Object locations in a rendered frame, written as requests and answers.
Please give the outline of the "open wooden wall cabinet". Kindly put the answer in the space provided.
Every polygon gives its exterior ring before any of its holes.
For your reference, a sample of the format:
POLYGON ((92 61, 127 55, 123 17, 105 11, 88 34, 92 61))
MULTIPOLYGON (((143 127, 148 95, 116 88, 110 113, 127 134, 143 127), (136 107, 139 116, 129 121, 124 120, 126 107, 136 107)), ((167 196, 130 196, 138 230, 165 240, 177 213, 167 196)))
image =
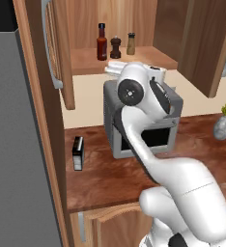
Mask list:
POLYGON ((189 0, 66 0, 75 75, 104 72, 97 59, 99 24, 105 36, 121 39, 121 60, 175 69, 178 66, 189 0), (128 33, 135 34, 135 54, 127 55, 128 33))

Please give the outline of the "grey toaster oven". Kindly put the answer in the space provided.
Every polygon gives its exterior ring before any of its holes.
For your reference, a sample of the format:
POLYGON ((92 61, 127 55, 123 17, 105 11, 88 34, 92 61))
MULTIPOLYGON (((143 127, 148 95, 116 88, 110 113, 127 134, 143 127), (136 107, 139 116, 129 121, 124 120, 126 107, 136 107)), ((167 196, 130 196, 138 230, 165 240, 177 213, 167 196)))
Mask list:
MULTIPOLYGON (((152 153, 168 152, 173 149, 184 105, 183 99, 174 88, 170 88, 166 83, 163 83, 163 88, 171 100, 171 114, 146 127, 141 134, 152 153)), ((117 95, 117 81, 105 81, 103 85, 103 122, 113 157, 116 159, 133 157, 133 152, 127 141, 114 125, 114 113, 123 106, 117 95)))

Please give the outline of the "tall wooden side panel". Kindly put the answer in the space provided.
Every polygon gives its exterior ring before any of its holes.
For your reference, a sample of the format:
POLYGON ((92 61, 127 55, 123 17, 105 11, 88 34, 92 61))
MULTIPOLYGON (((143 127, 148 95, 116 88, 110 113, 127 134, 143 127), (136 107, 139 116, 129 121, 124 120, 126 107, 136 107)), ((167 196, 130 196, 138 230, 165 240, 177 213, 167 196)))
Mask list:
MULTIPOLYGON (((48 172, 63 247, 74 247, 71 219, 67 210, 65 130, 62 109, 66 108, 62 92, 55 89, 46 59, 41 0, 13 0, 24 59, 34 100, 45 167, 48 172)), ((54 9, 51 6, 55 44, 54 9)))

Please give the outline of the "grey fridge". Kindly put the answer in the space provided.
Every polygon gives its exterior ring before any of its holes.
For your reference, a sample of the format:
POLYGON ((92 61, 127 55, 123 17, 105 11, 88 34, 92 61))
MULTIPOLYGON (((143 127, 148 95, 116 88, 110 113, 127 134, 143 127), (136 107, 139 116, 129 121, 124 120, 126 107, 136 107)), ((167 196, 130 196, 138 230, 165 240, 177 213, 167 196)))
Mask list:
POLYGON ((19 33, 0 33, 0 247, 63 247, 19 33))

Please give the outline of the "tan shaker with black cap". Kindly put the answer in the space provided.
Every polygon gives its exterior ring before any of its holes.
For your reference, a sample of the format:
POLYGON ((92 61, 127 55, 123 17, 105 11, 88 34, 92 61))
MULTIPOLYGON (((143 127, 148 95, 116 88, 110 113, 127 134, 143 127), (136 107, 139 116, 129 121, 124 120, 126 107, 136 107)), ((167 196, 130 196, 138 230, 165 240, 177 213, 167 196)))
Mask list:
POLYGON ((128 33, 127 55, 135 54, 135 34, 128 33))

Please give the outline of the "black and white box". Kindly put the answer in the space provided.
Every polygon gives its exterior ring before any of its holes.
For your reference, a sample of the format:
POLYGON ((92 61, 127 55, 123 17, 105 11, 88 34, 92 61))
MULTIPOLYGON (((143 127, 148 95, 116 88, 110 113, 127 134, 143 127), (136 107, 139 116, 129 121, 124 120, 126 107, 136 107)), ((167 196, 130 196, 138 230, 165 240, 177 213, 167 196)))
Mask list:
POLYGON ((84 138, 82 136, 76 136, 74 138, 72 147, 72 161, 73 169, 75 171, 81 171, 84 164, 84 138))

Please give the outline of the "dark brown pepper mill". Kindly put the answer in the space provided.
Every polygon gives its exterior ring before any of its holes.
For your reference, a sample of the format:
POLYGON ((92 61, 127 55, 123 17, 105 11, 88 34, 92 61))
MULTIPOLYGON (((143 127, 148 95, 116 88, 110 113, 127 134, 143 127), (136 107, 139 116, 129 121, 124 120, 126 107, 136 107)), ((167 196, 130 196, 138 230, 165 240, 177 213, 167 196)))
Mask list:
POLYGON ((112 51, 110 52, 110 57, 112 59, 119 59, 121 57, 121 51, 119 47, 121 45, 121 40, 115 36, 111 39, 112 51))

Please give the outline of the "green plant in grey vase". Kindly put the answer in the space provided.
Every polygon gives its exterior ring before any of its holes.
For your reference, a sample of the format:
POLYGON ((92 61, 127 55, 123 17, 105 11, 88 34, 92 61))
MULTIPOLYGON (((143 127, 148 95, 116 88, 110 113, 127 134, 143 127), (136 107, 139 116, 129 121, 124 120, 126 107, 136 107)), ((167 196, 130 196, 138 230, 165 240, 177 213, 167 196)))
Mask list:
POLYGON ((216 140, 226 140, 226 103, 221 107, 222 116, 213 126, 213 137, 216 140))

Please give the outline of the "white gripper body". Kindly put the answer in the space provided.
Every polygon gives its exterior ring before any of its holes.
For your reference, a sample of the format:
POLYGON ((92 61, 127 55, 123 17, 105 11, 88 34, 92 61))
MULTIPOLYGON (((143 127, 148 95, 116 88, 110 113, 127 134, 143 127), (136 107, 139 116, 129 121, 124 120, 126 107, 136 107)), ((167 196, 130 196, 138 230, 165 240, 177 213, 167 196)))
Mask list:
POLYGON ((109 61, 107 66, 104 68, 104 71, 114 76, 120 76, 126 65, 126 62, 109 61))

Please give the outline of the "wooden base cupboard door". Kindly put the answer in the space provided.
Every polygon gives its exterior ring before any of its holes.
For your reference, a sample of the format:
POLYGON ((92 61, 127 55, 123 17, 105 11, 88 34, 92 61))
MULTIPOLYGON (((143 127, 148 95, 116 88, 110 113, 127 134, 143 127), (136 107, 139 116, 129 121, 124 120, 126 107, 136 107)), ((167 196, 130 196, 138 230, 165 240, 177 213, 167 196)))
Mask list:
POLYGON ((86 242, 81 242, 77 213, 71 214, 75 247, 138 247, 152 225, 138 203, 87 210, 83 211, 86 242))

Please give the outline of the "red sauce bottle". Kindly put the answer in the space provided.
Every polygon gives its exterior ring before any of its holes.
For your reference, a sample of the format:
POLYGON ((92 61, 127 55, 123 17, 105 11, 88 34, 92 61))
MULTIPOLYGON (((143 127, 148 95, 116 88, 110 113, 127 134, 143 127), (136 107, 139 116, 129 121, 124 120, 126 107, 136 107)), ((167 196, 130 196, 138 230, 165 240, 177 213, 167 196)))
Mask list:
POLYGON ((98 59, 105 61, 107 59, 107 38, 105 37, 105 24, 99 24, 99 37, 97 38, 98 59))

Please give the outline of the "wooden cabinet door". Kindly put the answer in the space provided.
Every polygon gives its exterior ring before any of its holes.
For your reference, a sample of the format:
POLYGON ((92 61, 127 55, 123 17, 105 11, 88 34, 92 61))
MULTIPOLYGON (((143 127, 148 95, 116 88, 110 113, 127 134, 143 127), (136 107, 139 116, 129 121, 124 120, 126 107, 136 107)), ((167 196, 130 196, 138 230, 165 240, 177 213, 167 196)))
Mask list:
POLYGON ((226 0, 189 0, 178 72, 215 97, 226 63, 226 0))
POLYGON ((54 25, 55 35, 58 42, 58 57, 60 60, 61 81, 63 88, 59 89, 62 92, 65 106, 68 110, 75 109, 74 91, 72 84, 71 72, 71 50, 69 43, 69 29, 67 23, 66 0, 51 0, 50 5, 54 9, 54 25))

